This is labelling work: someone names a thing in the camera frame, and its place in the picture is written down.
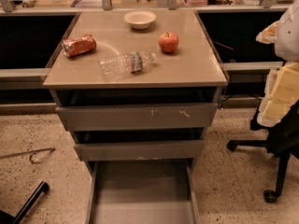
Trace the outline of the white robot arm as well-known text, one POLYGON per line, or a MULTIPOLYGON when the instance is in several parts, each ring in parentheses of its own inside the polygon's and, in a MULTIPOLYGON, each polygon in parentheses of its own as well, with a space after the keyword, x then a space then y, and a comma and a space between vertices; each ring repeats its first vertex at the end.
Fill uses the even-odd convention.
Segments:
POLYGON ((278 21, 258 33, 256 40, 274 44, 275 54, 286 62, 279 70, 270 70, 258 111, 258 123, 273 127, 299 100, 299 0, 278 21))

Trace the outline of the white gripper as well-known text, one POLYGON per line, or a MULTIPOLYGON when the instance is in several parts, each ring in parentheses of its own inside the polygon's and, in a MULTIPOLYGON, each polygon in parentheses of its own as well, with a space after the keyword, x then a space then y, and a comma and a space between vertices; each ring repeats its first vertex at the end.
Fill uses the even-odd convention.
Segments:
MULTIPOLYGON (((256 36, 263 44, 276 43, 278 22, 264 28, 256 36)), ((299 100, 299 63, 286 63, 279 70, 271 70, 266 83, 266 95, 261 104, 263 119, 281 121, 299 100)))

